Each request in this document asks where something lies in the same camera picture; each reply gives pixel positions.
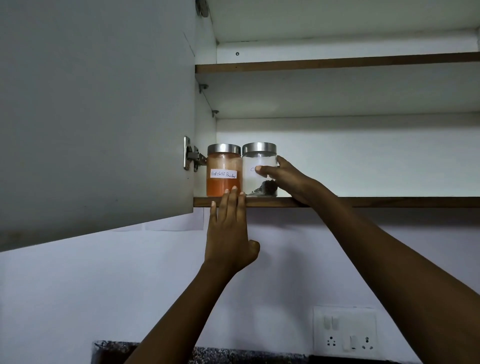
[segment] wall switch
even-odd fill
[[[360,307],[313,308],[315,355],[383,359],[377,341],[376,311]]]

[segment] stainless steel lid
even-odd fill
[[[236,153],[240,154],[240,147],[235,144],[212,144],[207,148],[207,154],[213,153]]]
[[[242,147],[242,154],[249,152],[271,152],[276,154],[276,145],[273,143],[248,143]]]

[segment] clear glass jar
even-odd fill
[[[256,166],[277,166],[276,145],[249,143],[242,147],[243,191],[247,196],[276,197],[277,184],[255,172]]]
[[[221,197],[226,189],[242,190],[240,147],[212,144],[207,150],[207,196]]]

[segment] cabinet door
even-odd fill
[[[187,8],[3,2],[0,251],[192,211]]]

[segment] red chilli powder jar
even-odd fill
[[[241,191],[242,160],[240,147],[234,144],[212,144],[207,154],[207,196],[221,197],[236,186]]]

